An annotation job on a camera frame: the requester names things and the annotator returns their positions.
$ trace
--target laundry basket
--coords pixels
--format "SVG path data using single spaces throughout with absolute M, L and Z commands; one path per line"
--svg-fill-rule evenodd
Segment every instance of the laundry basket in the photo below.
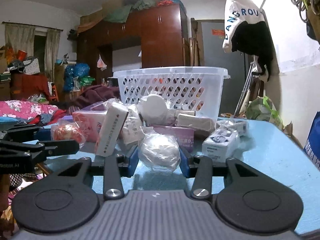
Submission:
M 197 116 L 217 119 L 223 79 L 228 70 L 218 67 L 159 67 L 117 71 L 121 101 L 136 104 L 139 98 L 158 94 L 170 108 L 196 111 Z

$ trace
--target green cloth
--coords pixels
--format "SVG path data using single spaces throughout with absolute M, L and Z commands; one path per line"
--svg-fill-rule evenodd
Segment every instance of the green cloth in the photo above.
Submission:
M 135 10 L 141 11 L 143 9 L 148 9 L 156 6 L 157 6 L 156 0 L 139 0 L 135 3 L 135 5 L 132 8 Z
M 132 9 L 141 11 L 156 6 L 157 0 L 139 0 L 134 5 L 129 4 L 114 10 L 112 13 L 107 14 L 103 20 L 111 23 L 125 23 Z
M 112 13 L 107 14 L 107 16 L 103 20 L 111 23 L 125 23 L 127 21 L 131 8 L 132 4 L 123 6 L 119 9 L 114 10 Z

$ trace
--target red cloth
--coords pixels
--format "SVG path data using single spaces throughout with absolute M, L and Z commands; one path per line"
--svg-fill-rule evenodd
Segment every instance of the red cloth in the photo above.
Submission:
M 54 112 L 51 121 L 47 123 L 48 124 L 53 124 L 56 123 L 58 121 L 58 119 L 64 117 L 66 115 L 67 110 L 62 110 L 62 109 L 58 109 L 57 111 Z
M 22 73 L 13 73 L 12 75 L 12 98 L 20 100 L 22 98 L 43 93 L 47 100 L 50 98 L 48 79 L 43 74 L 26 75 Z
M 96 85 L 88 87 L 77 99 L 73 101 L 73 105 L 80 109 L 90 106 L 99 101 L 107 101 L 110 98 L 119 98 L 119 87 L 106 87 L 103 85 Z

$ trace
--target black cloth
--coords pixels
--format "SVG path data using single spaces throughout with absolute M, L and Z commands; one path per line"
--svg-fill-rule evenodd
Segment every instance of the black cloth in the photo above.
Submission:
M 270 76 L 273 53 L 272 40 L 266 22 L 260 21 L 256 24 L 242 22 L 236 28 L 231 42 L 232 52 L 239 50 L 249 55 L 258 56 L 258 64 L 262 69 L 259 74 L 263 75 L 266 72 L 264 67 L 266 65 Z

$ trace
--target blue table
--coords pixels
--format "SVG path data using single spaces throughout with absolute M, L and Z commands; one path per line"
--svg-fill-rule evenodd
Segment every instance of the blue table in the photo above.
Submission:
M 68 159 L 84 156 L 92 160 L 103 160 L 95 156 L 93 143 L 86 145 L 76 155 L 53 157 L 47 160 L 52 170 L 66 164 Z M 201 142 L 195 143 L 195 154 L 201 154 Z M 308 157 L 286 135 L 273 124 L 263 121 L 249 120 L 249 136 L 241 138 L 241 145 L 234 157 L 263 172 L 296 191 L 303 200 L 304 211 L 296 228 L 298 234 L 307 233 L 320 228 L 320 172 Z M 186 179 L 180 168 L 175 172 L 151 171 L 141 162 L 138 163 L 132 178 L 122 178 L 124 191 L 130 189 L 143 190 L 190 190 L 194 179 Z M 102 176 L 94 177 L 93 190 L 102 193 Z M 212 193 L 219 193 L 224 188 L 223 178 L 213 178 Z

